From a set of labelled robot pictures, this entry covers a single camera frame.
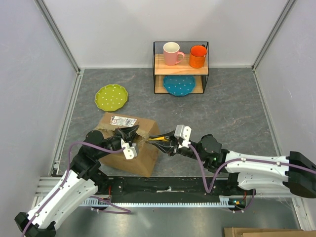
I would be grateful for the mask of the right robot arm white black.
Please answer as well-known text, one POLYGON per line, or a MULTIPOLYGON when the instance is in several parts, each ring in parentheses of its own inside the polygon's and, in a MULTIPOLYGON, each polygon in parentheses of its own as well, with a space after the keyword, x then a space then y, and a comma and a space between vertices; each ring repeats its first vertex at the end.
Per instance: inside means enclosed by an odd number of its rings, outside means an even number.
POLYGON ((316 165, 303 154, 291 151, 287 156, 255 156, 223 149, 211 134, 194 142, 175 131, 151 136, 147 143, 169 156, 196 159, 201 170, 215 176, 227 173, 227 191, 238 194, 249 190, 288 190, 302 198, 316 197, 316 165))

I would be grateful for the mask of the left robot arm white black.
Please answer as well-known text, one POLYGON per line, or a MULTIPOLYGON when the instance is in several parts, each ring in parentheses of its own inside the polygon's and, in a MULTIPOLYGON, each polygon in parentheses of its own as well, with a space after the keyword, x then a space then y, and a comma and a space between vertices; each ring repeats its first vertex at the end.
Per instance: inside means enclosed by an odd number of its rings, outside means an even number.
POLYGON ((94 194, 108 190, 108 176, 100 171, 100 158, 123 153, 137 156, 133 142, 139 126, 116 128, 111 137, 101 131, 89 132, 74 157, 69 157, 66 172, 45 198, 28 212, 20 212, 15 222, 24 237, 53 237, 66 218, 94 194))

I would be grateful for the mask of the brown cardboard express box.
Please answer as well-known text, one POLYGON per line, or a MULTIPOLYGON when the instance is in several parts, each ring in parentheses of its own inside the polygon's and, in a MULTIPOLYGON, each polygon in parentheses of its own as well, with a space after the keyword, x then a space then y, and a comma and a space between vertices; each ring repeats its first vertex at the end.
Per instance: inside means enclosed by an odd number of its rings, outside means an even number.
POLYGON ((100 158, 100 162, 112 168, 150 177, 158 159, 159 150, 146 141, 151 135, 160 134, 156 121, 106 112, 95 129, 102 132, 104 138, 108 138, 114 135, 116 128, 131 128, 135 125, 139 125, 133 141, 137 145, 137 156, 126 159, 123 153, 110 154, 100 158))

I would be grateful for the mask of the yellow utility knife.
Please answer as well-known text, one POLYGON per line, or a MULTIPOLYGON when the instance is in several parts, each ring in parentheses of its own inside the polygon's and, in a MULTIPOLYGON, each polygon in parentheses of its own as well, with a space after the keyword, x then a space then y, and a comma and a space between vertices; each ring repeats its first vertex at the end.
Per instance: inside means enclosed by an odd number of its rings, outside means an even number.
POLYGON ((169 138, 165 136, 160 137, 150 137, 147 142, 168 142, 169 138))

